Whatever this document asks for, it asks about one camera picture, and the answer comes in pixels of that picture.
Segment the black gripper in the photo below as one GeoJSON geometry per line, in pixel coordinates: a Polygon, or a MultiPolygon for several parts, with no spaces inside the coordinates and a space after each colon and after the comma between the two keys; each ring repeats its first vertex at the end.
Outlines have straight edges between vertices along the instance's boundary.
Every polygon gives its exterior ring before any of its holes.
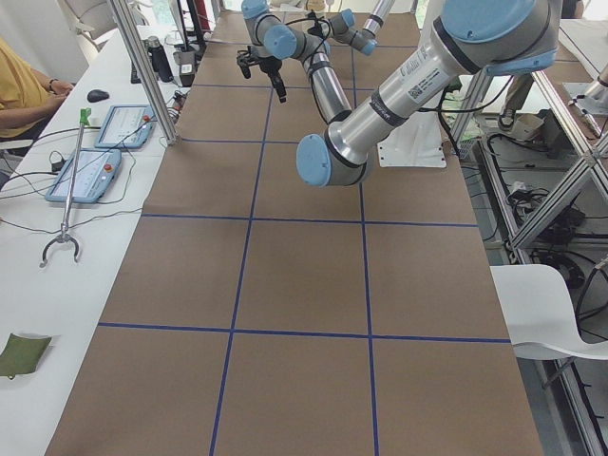
{"type": "Polygon", "coordinates": [[[237,52],[237,65],[245,79],[252,77],[251,67],[259,67],[269,77],[279,101],[281,103],[287,101],[286,87],[279,74],[281,69],[279,59],[274,56],[262,57],[253,46],[248,46],[247,49],[237,52]]]}

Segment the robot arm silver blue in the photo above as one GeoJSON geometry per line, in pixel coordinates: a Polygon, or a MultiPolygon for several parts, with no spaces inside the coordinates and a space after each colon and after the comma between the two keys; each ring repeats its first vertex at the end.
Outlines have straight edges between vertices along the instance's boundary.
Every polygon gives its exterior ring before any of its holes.
{"type": "Polygon", "coordinates": [[[350,9],[340,11],[329,19],[331,37],[364,55],[371,55],[377,46],[377,34],[394,3],[394,0],[378,1],[362,28],[355,27],[354,14],[350,9]]]}
{"type": "Polygon", "coordinates": [[[550,67],[557,54],[559,1],[446,1],[428,38],[357,108],[351,108],[326,52],[326,41],[347,44],[364,54],[376,46],[376,32],[392,3],[381,1],[363,29],[350,10],[331,17],[312,35],[290,27],[265,1],[244,1],[243,20],[252,43],[250,62],[266,72],[280,98],[278,74],[285,59],[299,61],[307,73],[322,135],[304,137],[296,149],[296,169],[312,186],[353,185],[369,173],[371,150],[456,77],[516,75],[550,67]]]}

